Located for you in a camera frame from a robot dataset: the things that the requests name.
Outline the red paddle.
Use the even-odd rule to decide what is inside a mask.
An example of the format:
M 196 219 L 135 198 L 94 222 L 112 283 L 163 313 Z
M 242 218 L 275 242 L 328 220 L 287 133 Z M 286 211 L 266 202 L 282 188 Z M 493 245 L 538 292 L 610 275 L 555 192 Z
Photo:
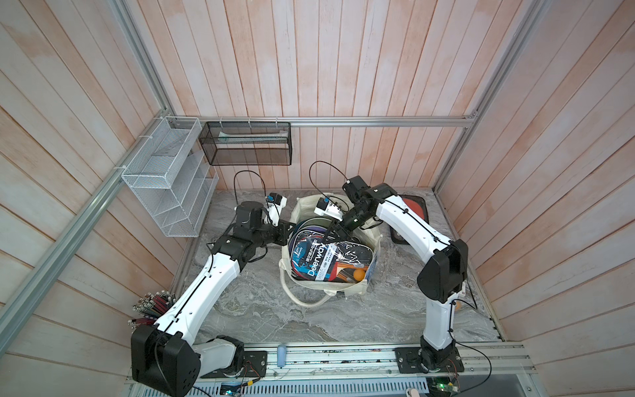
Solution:
M 428 208 L 425 199 L 418 195 L 401 195 L 408 208 L 416 213 L 426 223 L 429 221 Z M 408 245 L 408 242 L 393 228 L 390 227 L 390 238 L 394 244 Z

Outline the Deerway paddle set clear case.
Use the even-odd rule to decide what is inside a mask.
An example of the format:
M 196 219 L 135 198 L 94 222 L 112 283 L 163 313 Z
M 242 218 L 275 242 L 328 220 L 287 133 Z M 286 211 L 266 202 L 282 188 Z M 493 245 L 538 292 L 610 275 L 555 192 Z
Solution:
M 295 233 L 289 244 L 292 277 L 298 281 L 356 284 L 374 258 L 373 251 L 356 241 L 327 243 L 326 229 L 308 227 Z

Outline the cream canvas tote bag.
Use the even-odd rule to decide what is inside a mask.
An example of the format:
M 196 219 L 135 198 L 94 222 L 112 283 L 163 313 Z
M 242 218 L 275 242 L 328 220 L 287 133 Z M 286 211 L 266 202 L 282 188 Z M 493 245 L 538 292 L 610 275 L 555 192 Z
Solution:
M 314 308 L 338 292 L 365 294 L 380 256 L 383 235 L 366 224 L 347 233 L 342 241 L 326 240 L 335 218 L 318 208 L 322 195 L 297 199 L 290 221 L 291 236 L 281 251 L 279 278 L 284 292 L 299 306 Z M 324 297 L 309 303 L 299 299 L 288 281 L 305 289 L 320 290 Z

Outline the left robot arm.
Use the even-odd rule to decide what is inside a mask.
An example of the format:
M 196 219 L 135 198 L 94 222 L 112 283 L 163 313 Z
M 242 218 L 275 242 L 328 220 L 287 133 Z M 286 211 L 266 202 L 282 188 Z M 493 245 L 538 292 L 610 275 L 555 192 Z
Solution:
M 185 396 L 202 375 L 246 373 L 243 342 L 228 336 L 202 344 L 195 339 L 223 291 L 248 263 L 258 261 L 257 249 L 287 243 L 294 225 L 280 217 L 286 204 L 286 197 L 271 193 L 264 203 L 245 201 L 236 207 L 234 221 L 213 243 L 193 283 L 153 324 L 133 332 L 133 380 L 169 396 Z

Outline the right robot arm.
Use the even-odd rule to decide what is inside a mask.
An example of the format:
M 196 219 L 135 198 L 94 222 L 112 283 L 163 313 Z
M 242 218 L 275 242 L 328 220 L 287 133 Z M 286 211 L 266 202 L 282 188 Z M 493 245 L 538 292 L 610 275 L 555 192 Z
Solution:
M 416 372 L 443 369 L 445 362 L 458 356 L 452 335 L 454 301 L 467 278 L 468 246 L 430 226 L 385 183 L 370 187 L 357 175 L 347 180 L 342 189 L 352 208 L 329 228 L 327 236 L 341 241 L 369 219 L 378 218 L 416 251 L 423 262 L 417 285 L 426 297 L 426 324 L 415 360 Z

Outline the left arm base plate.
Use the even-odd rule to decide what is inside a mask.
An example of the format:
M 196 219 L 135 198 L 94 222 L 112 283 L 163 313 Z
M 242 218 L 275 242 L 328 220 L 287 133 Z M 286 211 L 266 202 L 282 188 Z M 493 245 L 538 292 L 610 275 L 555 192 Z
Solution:
M 239 378 L 263 378 L 267 372 L 268 353 L 264 350 L 246 351 L 238 355 L 236 365 L 201 374 L 202 379 L 238 380 Z

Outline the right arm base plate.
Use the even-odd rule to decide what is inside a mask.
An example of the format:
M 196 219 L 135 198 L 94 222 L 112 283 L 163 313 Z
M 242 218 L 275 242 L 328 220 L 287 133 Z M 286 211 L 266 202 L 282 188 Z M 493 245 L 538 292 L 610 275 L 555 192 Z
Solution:
M 459 352 L 453 346 L 441 351 L 430 347 L 398 347 L 394 352 L 401 374 L 460 373 L 465 370 Z

